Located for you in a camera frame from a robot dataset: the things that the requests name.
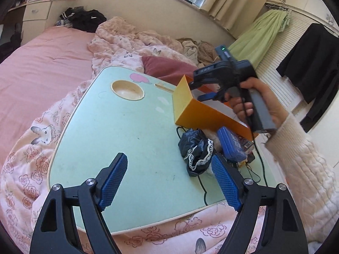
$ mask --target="person's arm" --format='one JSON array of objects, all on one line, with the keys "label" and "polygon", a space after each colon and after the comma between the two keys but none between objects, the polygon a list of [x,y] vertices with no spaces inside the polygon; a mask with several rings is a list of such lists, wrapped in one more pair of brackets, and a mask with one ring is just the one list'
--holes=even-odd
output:
[{"label": "person's arm", "polygon": [[[338,220],[339,192],[335,174],[318,153],[311,137],[307,135],[293,115],[279,103],[268,85],[259,79],[249,78],[242,88],[257,89],[278,130],[266,143],[267,149],[281,165],[291,190],[308,242],[323,242]],[[241,99],[231,98],[230,104],[238,117],[245,121]],[[253,104],[245,104],[248,115]]]}]

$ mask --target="red pillow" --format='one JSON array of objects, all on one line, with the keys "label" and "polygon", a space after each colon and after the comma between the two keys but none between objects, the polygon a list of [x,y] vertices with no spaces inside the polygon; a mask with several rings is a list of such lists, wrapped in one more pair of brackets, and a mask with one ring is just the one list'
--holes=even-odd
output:
[{"label": "red pillow", "polygon": [[145,74],[153,76],[172,85],[177,86],[186,74],[193,77],[193,71],[197,67],[173,59],[155,56],[143,56],[141,58]]}]

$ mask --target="cable knit sleeve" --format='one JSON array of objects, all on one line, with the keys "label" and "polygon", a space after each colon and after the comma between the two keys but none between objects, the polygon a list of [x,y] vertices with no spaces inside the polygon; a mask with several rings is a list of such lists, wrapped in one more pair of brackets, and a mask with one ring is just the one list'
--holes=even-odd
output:
[{"label": "cable knit sleeve", "polygon": [[308,242],[324,242],[338,219],[335,174],[293,115],[266,143],[279,161],[298,208]]}]

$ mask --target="silver bolt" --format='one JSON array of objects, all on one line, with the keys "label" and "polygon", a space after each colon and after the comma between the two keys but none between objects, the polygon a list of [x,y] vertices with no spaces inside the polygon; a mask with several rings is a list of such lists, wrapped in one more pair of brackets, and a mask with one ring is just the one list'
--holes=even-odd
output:
[{"label": "silver bolt", "polygon": [[285,191],[287,189],[286,185],[282,183],[278,185],[278,188],[282,191]]},{"label": "silver bolt", "polygon": [[95,183],[95,179],[94,178],[89,178],[87,181],[86,181],[86,184],[87,185],[92,185]]},{"label": "silver bolt", "polygon": [[246,183],[247,185],[252,185],[252,184],[253,184],[253,179],[251,179],[251,178],[245,178],[245,183]]},{"label": "silver bolt", "polygon": [[53,189],[54,191],[58,191],[58,190],[60,189],[60,187],[61,187],[60,184],[54,184],[53,187],[52,187],[52,189]]}]

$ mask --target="curtain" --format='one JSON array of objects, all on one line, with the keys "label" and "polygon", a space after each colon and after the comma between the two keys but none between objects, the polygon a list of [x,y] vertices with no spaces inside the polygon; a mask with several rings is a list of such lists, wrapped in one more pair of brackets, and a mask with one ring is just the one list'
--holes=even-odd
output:
[{"label": "curtain", "polygon": [[272,45],[277,33],[289,23],[289,12],[269,10],[260,16],[238,40],[228,48],[237,60],[249,60],[254,69]]},{"label": "curtain", "polygon": [[237,38],[251,24],[266,0],[205,0],[200,9]]}]

